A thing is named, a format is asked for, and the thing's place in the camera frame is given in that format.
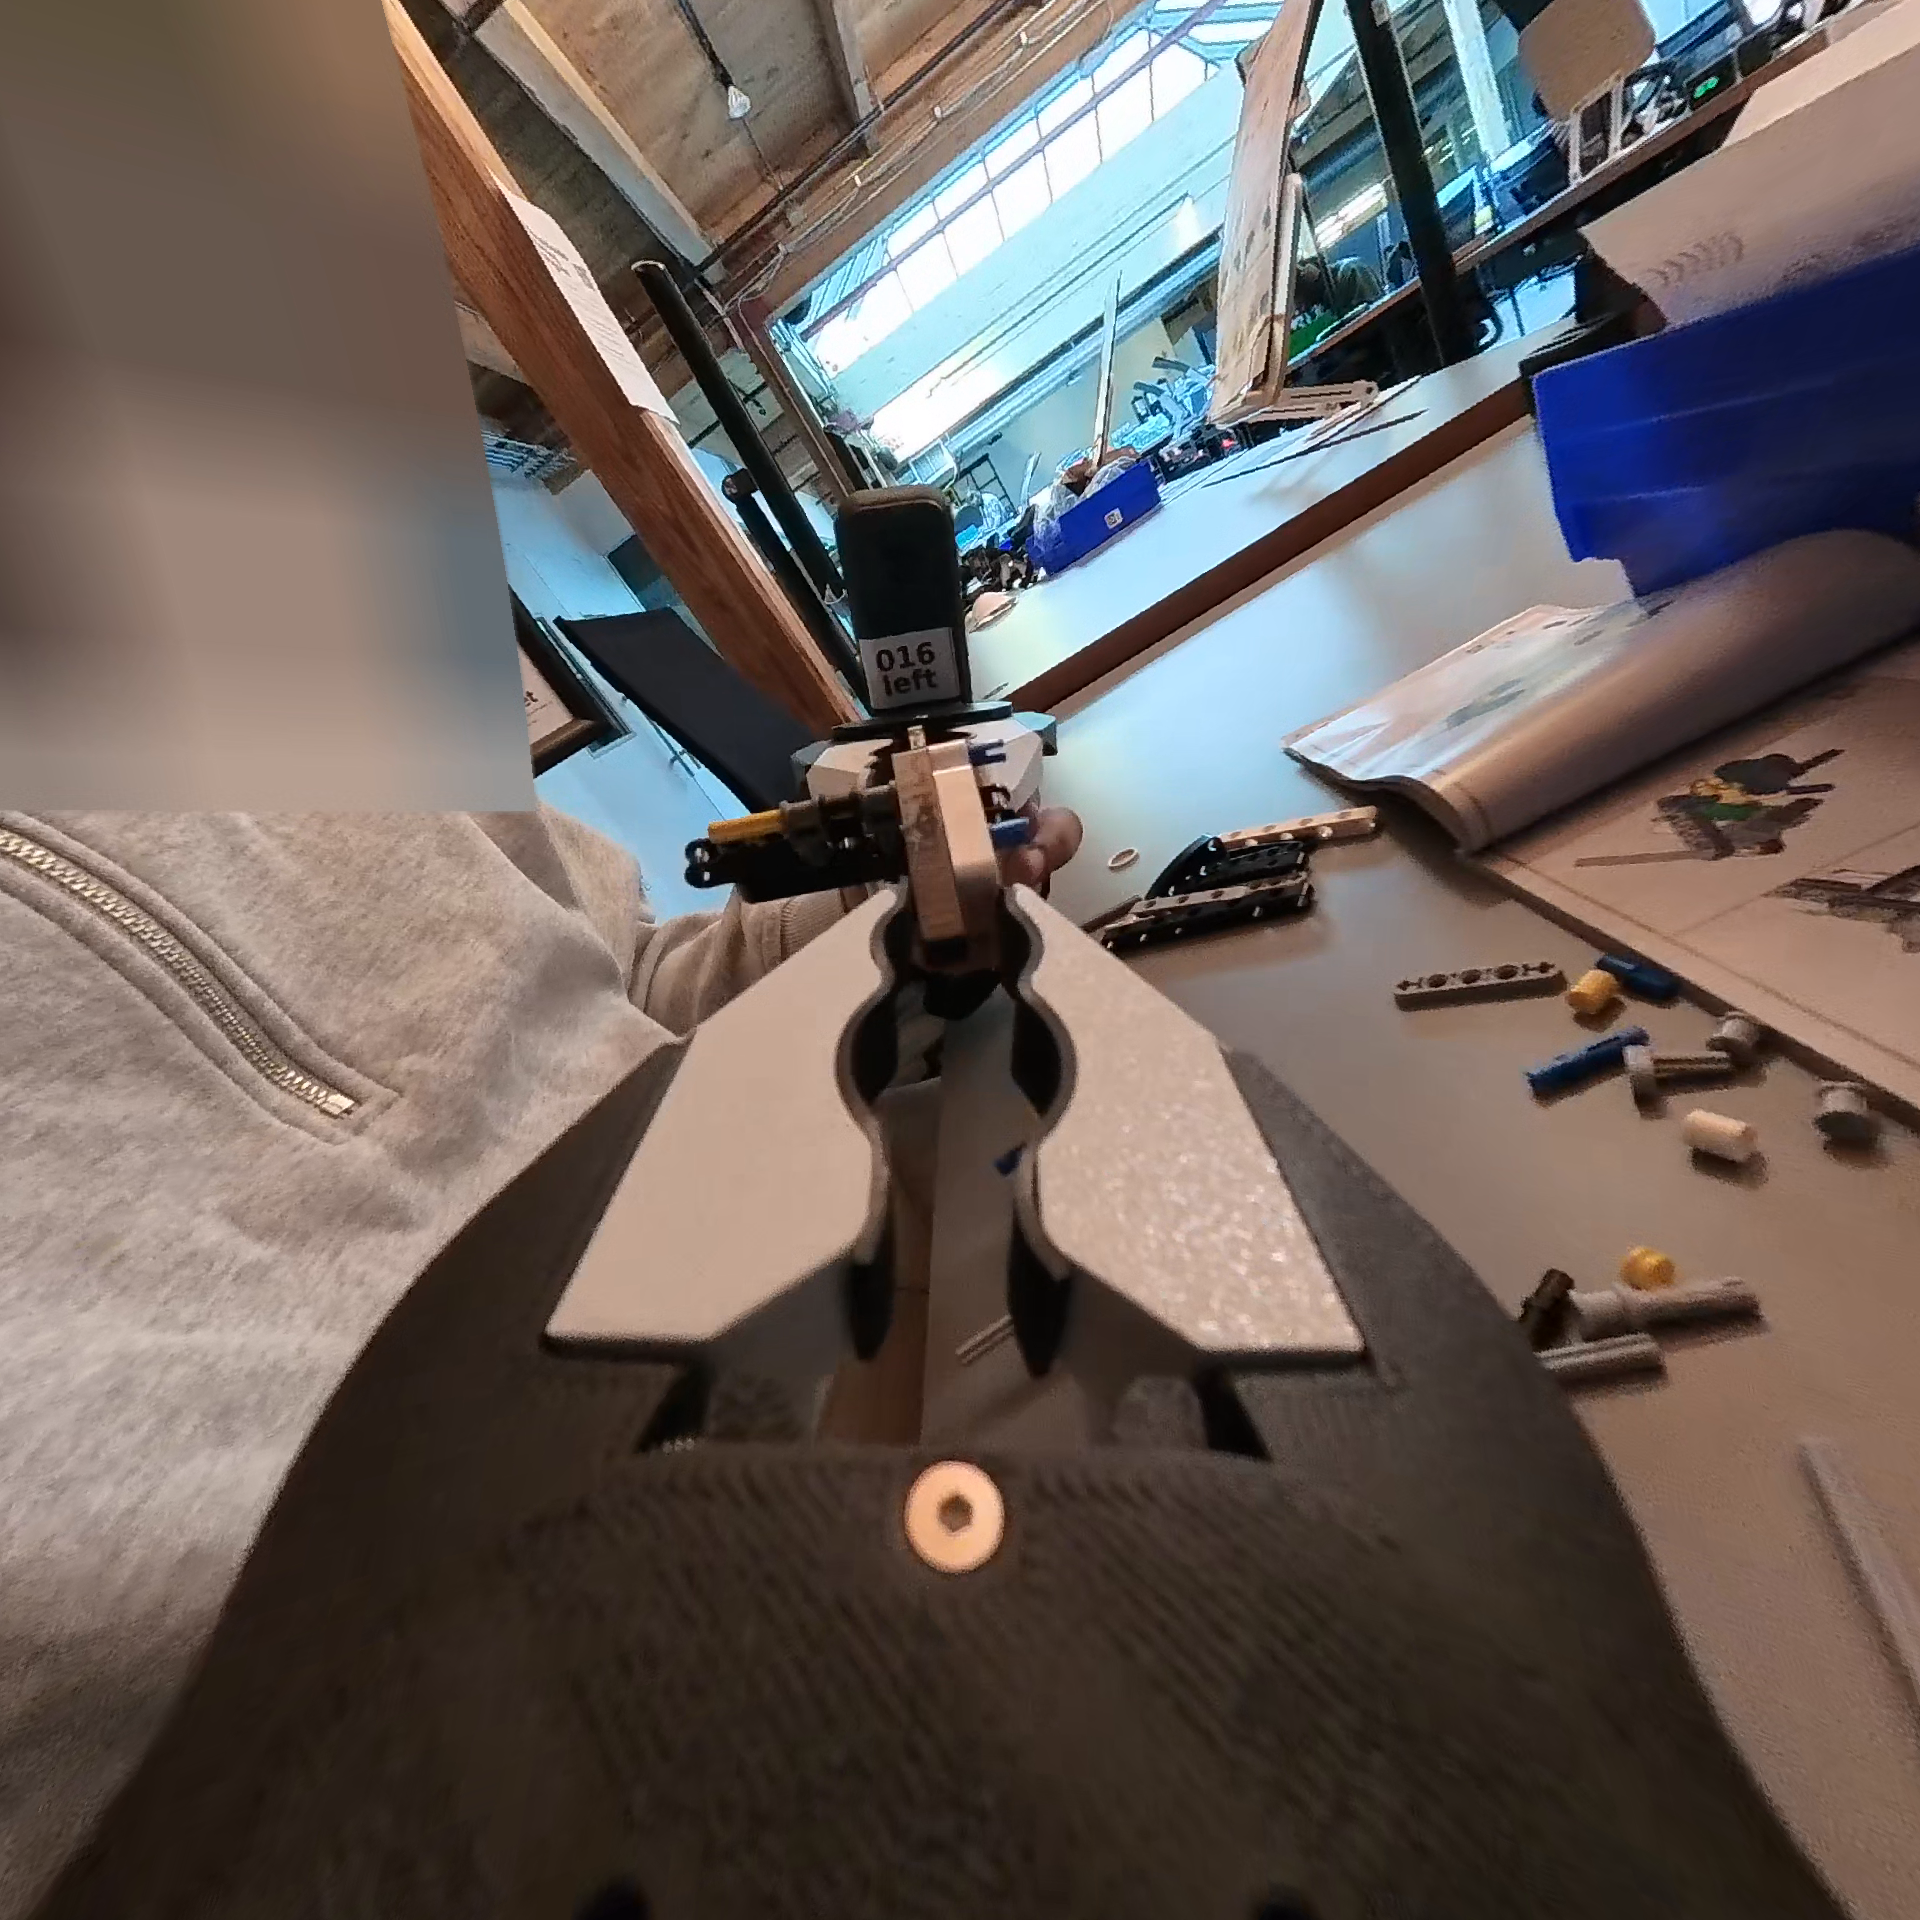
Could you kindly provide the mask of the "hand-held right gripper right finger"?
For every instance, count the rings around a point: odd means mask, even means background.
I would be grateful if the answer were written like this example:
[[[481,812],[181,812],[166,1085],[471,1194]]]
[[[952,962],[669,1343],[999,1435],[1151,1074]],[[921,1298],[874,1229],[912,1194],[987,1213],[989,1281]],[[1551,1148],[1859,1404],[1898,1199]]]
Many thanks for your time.
[[[1213,1035],[1029,889],[1005,899],[1007,1313],[1029,1377],[1115,1404],[1143,1375],[1365,1359],[1330,1259]]]

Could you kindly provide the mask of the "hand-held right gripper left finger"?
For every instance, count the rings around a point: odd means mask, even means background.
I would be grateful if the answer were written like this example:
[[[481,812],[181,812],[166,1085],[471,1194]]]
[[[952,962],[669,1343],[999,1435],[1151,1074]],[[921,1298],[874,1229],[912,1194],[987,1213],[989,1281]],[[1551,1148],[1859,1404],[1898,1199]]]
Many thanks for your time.
[[[878,1121],[899,1071],[904,884],[708,1017],[544,1329],[560,1355],[788,1386],[883,1348],[895,1305]]]

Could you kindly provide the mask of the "black and grey lego assembly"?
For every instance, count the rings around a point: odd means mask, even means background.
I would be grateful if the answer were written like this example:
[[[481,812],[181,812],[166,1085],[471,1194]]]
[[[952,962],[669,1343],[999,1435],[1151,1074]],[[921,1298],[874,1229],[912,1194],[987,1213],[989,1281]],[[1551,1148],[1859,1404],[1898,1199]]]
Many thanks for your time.
[[[912,728],[893,763],[899,825],[817,825],[800,797],[714,822],[684,849],[695,889],[767,903],[900,885],[912,961],[929,976],[973,978],[999,965],[998,854],[1022,841],[1019,813],[989,818],[974,785],[974,733],[929,739]]]

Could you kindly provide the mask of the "grey five-hole lego beam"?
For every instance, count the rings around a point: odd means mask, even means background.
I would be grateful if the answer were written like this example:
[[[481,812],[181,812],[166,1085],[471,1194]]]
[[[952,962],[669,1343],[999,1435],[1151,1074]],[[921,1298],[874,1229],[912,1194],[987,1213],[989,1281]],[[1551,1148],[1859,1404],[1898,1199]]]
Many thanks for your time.
[[[1500,962],[1477,965],[1449,973],[1416,973],[1414,978],[1396,980],[1391,999],[1399,1009],[1428,1009],[1471,1006],[1503,998],[1540,998],[1561,996],[1567,987],[1567,978],[1561,965],[1552,962]]]

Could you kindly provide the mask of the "long blue lego pin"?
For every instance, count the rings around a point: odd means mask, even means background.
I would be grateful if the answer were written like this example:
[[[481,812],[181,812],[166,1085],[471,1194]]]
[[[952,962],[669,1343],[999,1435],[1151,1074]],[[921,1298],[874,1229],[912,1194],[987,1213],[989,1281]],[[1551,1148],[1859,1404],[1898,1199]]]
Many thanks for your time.
[[[1574,1048],[1534,1069],[1525,1069],[1525,1088],[1536,1099],[1552,1099],[1562,1091],[1587,1088],[1605,1074],[1623,1071],[1626,1054],[1637,1048],[1650,1048],[1650,1040],[1653,1037],[1644,1026],[1628,1026],[1617,1032],[1608,1032],[1590,1045]]]

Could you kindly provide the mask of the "open lego instruction booklet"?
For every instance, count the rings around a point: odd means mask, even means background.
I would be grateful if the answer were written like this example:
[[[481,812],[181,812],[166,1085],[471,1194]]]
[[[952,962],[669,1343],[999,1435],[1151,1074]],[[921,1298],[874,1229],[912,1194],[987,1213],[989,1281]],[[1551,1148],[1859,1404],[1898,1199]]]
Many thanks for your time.
[[[1917,559],[1827,531],[1539,608],[1285,751],[1915,1114]]]

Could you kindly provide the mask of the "person's left hand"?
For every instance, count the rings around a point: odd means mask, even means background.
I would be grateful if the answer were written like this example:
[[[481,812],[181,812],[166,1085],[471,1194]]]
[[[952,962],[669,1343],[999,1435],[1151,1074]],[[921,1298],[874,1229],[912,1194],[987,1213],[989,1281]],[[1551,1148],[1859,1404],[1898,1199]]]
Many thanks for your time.
[[[1022,841],[998,854],[1002,889],[1029,889],[1048,899],[1055,874],[1082,852],[1084,825],[1066,807],[1029,804],[1019,813]]]

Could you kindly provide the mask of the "small blue storage bin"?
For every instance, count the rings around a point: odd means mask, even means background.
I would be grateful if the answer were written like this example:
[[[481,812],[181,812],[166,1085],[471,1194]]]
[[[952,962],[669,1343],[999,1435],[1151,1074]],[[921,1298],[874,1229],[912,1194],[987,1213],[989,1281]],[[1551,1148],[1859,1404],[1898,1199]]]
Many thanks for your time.
[[[1086,562],[1162,506],[1162,476],[1151,462],[1100,470],[1090,490],[1056,513],[1034,516],[1024,555],[1055,577]]]

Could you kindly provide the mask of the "framed sign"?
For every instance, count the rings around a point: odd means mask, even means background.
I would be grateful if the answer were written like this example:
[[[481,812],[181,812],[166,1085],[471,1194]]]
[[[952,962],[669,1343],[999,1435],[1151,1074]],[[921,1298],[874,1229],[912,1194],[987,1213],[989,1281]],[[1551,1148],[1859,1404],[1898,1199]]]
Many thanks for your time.
[[[559,625],[532,614],[509,591],[522,655],[522,699],[532,738],[532,772],[544,776],[576,755],[597,755],[631,738],[616,698],[596,681]]]

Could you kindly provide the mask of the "white paper notice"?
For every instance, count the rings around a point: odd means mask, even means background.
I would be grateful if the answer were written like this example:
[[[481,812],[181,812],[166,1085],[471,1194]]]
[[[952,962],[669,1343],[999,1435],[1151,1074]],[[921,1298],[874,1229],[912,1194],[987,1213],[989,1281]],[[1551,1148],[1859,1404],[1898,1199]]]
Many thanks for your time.
[[[503,195],[503,203],[513,214],[519,229],[529,233],[549,278],[559,288],[568,314],[583,327],[587,346],[609,368],[621,394],[632,407],[677,428],[676,409],[663,397],[661,384],[622,330],[609,297],[600,292],[597,280],[590,275],[583,254],[579,254],[564,227],[549,211],[513,192]]]

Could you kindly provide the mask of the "person's grey sweatshirt torso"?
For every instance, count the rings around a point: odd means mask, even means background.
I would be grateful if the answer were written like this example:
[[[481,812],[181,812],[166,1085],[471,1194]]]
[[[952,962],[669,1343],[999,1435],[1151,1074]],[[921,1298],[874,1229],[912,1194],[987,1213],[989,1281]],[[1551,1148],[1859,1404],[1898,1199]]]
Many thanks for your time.
[[[668,1032],[550,808],[6,812],[6,1916],[85,1844],[325,1400]]]

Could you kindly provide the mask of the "upright cardboard sheet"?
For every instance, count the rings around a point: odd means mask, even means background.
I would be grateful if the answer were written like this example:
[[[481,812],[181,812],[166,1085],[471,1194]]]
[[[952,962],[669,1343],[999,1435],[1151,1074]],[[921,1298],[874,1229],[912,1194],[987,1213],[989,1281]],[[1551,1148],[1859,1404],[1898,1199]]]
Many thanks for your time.
[[[1318,2],[1283,2],[1254,48],[1219,257],[1219,343],[1209,419],[1270,412],[1285,384],[1304,186],[1293,170]]]

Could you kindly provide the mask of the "blue plastic bin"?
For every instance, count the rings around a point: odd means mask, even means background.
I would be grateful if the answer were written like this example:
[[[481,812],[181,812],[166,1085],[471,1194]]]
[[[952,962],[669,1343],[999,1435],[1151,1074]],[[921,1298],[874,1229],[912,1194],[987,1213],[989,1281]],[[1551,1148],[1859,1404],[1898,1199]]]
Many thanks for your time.
[[[1570,559],[1634,593],[1818,531],[1915,539],[1917,254],[1534,382]]]

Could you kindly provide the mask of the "white cardboard box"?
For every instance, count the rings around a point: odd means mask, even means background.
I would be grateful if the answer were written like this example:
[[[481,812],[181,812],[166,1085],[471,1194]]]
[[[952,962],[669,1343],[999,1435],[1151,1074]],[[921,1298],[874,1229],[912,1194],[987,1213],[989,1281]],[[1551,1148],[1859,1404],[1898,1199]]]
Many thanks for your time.
[[[1761,88],[1681,175],[1587,223],[1667,322],[1836,278],[1917,238],[1917,44],[1846,37]]]

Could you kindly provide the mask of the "black metal post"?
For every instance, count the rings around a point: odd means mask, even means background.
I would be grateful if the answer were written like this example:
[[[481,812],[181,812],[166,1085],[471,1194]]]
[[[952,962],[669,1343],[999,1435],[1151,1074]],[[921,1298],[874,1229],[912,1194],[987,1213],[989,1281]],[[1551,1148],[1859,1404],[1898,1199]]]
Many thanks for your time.
[[[1477,327],[1461,295],[1438,195],[1423,152],[1423,130],[1406,78],[1405,56],[1387,2],[1344,2],[1356,44],[1361,83],[1379,128],[1391,186],[1399,196],[1405,235],[1423,295],[1428,333],[1443,368],[1471,361]]]
[[[759,498],[772,511],[775,523],[782,529],[786,546],[795,550],[795,559],[809,577],[812,588],[817,588],[828,604],[839,604],[847,595],[847,584],[837,568],[837,562],[817,534],[778,462],[767,450],[755,418],[745,407],[743,397],[738,397],[733,390],[723,361],[708,343],[708,333],[687,304],[672,269],[657,258],[643,258],[632,265],[632,274],[637,275],[649,306],[661,314],[672,346],[687,363],[695,384],[711,407],[716,424],[738,451],[739,465],[755,482]]]

